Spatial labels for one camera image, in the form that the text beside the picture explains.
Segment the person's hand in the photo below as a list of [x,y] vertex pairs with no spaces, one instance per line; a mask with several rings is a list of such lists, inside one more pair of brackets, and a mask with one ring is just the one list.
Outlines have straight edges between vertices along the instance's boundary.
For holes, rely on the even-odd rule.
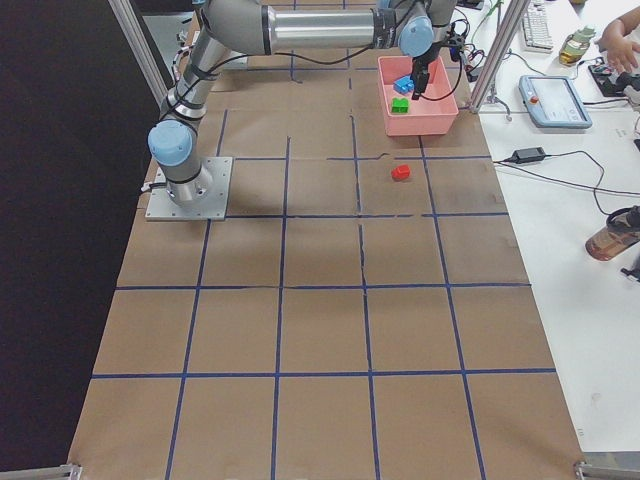
[[639,26],[639,9],[635,8],[612,20],[603,30],[597,44],[606,54],[607,64],[619,73],[638,68],[639,43],[630,38]]

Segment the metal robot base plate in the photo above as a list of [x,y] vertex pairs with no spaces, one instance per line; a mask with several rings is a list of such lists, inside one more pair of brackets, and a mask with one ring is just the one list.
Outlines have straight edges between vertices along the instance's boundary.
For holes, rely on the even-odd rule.
[[169,182],[160,167],[151,189],[148,221],[224,221],[229,201],[233,157],[201,157],[199,175],[184,184]]

